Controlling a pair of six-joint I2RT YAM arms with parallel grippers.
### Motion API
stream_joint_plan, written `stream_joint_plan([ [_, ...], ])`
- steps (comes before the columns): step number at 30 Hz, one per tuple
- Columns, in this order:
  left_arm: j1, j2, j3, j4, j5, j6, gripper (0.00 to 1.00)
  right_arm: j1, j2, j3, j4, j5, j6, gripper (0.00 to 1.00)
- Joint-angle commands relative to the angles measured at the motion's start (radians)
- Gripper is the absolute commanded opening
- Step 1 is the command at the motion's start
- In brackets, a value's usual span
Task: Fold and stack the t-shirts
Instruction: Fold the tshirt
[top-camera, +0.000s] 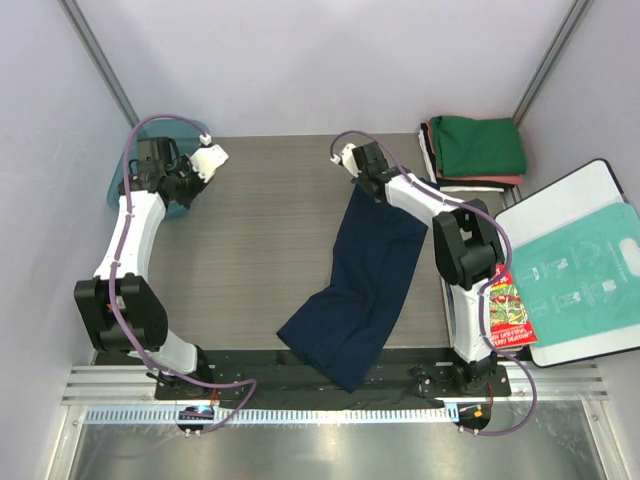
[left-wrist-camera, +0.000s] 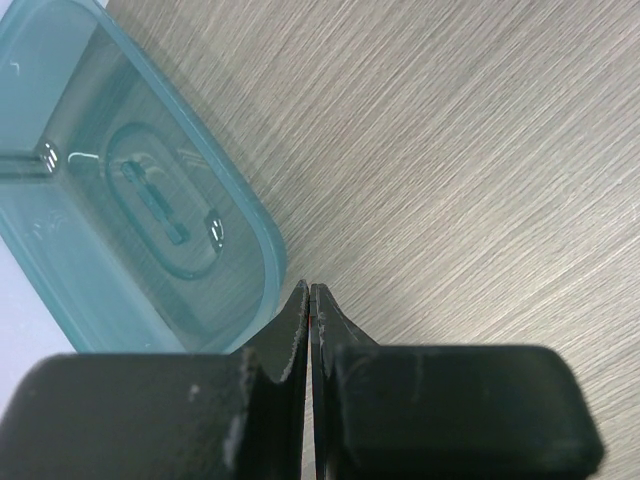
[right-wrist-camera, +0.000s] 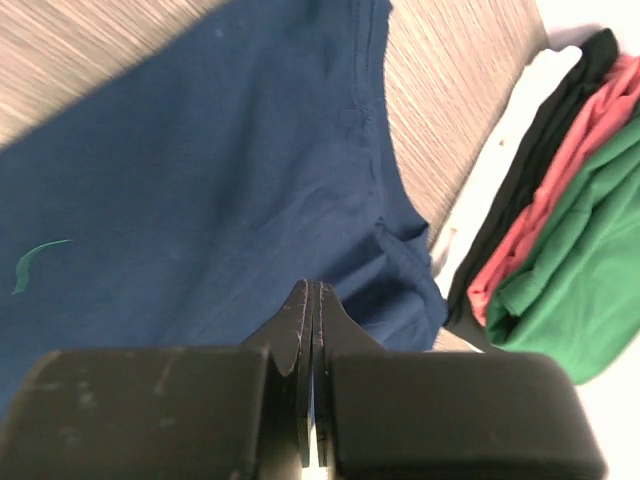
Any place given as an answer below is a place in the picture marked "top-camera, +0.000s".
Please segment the navy blue t shirt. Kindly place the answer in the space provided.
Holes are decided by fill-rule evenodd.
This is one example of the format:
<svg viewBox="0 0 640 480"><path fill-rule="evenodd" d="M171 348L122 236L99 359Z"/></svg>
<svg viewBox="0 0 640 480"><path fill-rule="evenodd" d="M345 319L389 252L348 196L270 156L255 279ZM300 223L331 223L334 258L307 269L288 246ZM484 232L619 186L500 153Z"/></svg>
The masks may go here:
<svg viewBox="0 0 640 480"><path fill-rule="evenodd" d="M402 311L428 228L354 188L333 246L328 285L278 330L300 359L352 393Z"/></svg>

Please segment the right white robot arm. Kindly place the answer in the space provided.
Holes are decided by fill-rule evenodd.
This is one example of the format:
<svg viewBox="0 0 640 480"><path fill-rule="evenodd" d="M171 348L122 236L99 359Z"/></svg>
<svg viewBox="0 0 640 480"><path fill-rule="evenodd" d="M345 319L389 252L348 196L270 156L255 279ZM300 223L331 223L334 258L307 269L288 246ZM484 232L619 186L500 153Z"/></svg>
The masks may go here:
<svg viewBox="0 0 640 480"><path fill-rule="evenodd" d="M497 353L490 338L485 284L505 261L499 231L486 205L464 201L429 186L401 166L391 166L380 145L347 144L332 161L375 200L398 208L429 227L441 279L453 303L453 351L457 359L451 380L465 395L485 389L497 372Z"/></svg>

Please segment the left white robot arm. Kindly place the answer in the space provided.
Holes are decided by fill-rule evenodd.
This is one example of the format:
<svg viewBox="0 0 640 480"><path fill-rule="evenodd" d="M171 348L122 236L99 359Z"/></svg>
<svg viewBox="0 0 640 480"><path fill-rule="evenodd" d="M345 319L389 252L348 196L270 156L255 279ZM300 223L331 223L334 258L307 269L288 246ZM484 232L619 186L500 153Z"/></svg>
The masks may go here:
<svg viewBox="0 0 640 480"><path fill-rule="evenodd" d="M180 339L148 283L154 240L169 207L189 208L228 156L202 134L198 148L181 154L170 137L143 138L125 158L117 186L118 218L107 252L93 276L74 287L74 300L94 349L137 357L153 378L190 398L205 397L213 374L204 351Z"/></svg>

